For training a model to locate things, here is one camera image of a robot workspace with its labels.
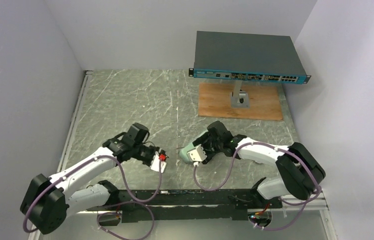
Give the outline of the mint green umbrella case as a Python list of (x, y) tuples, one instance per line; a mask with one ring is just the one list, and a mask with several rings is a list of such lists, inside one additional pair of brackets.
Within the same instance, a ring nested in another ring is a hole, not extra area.
[(207, 158), (203, 145), (192, 141), (179, 151), (179, 156), (187, 164), (202, 163)]

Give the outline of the wooden board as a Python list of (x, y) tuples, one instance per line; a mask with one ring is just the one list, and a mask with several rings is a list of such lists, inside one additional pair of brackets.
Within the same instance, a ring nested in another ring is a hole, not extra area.
[(247, 120), (282, 121), (283, 113), (279, 93), (275, 86), (245, 84), (241, 89), (248, 93), (249, 108), (233, 108), (230, 93), (234, 84), (199, 84), (198, 116)]

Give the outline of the aluminium rail frame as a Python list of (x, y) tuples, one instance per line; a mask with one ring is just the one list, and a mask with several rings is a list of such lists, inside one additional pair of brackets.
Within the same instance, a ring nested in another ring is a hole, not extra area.
[(152, 221), (232, 218), (248, 220), (256, 228), (268, 230), (269, 211), (281, 209), (284, 196), (296, 198), (296, 205), (303, 211), (322, 192), (321, 182), (326, 172), (303, 144), (274, 145), (242, 134), (233, 135), (220, 121), (211, 123), (182, 147), (179, 157), (197, 169), (222, 153), (234, 161), (274, 165), (277, 176), (263, 177), (250, 189), (199, 185), (197, 189), (120, 190), (108, 180), (81, 189), (94, 177), (131, 159), (162, 175), (168, 155), (161, 147), (148, 143), (149, 136), (146, 126), (133, 123), (128, 131), (107, 139), (72, 167), (48, 177), (35, 176), (20, 206), (24, 221), (33, 223), (35, 231), (46, 235), (67, 218), (92, 209), (100, 211), (97, 224), (105, 231), (105, 216), (114, 215), (118, 222), (136, 222), (142, 220), (141, 208), (144, 208)]

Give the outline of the grey metal stand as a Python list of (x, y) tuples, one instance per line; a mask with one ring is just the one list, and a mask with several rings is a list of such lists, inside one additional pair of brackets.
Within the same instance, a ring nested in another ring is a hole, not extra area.
[(242, 81), (236, 80), (230, 93), (230, 105), (232, 108), (249, 108), (250, 99), (246, 91), (242, 90)]

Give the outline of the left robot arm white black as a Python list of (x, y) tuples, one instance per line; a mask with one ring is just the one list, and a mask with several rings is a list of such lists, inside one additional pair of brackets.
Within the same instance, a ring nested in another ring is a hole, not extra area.
[(138, 198), (129, 188), (122, 167), (124, 162), (135, 159), (159, 175), (163, 174), (168, 156), (162, 148), (148, 143), (149, 136), (149, 129), (135, 122), (128, 131), (107, 139), (91, 155), (72, 167), (50, 176), (42, 173), (35, 176), (20, 206), (24, 215), (23, 231), (29, 234), (35, 231), (49, 234), (65, 219), (78, 212), (96, 207), (110, 209), (124, 205), (120, 190), (108, 180), (81, 188), (98, 175), (115, 167), (120, 169), (131, 201), (142, 205), (151, 201), (160, 190), (157, 188), (147, 199)]

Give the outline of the network switch blue front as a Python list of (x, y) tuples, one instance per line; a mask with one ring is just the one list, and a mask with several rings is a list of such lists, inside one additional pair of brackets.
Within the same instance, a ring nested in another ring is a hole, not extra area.
[(294, 43), (287, 35), (197, 31), (194, 78), (307, 84)]

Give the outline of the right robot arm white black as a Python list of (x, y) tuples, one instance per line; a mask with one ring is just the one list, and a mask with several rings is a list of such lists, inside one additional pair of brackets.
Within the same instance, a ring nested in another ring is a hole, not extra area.
[(300, 142), (276, 145), (254, 140), (244, 134), (233, 135), (217, 120), (192, 141), (197, 158), (190, 161), (208, 163), (215, 155), (224, 154), (233, 160), (250, 160), (277, 169), (274, 177), (265, 177), (255, 185), (263, 200), (292, 195), (303, 203), (312, 201), (322, 191), (325, 170)]

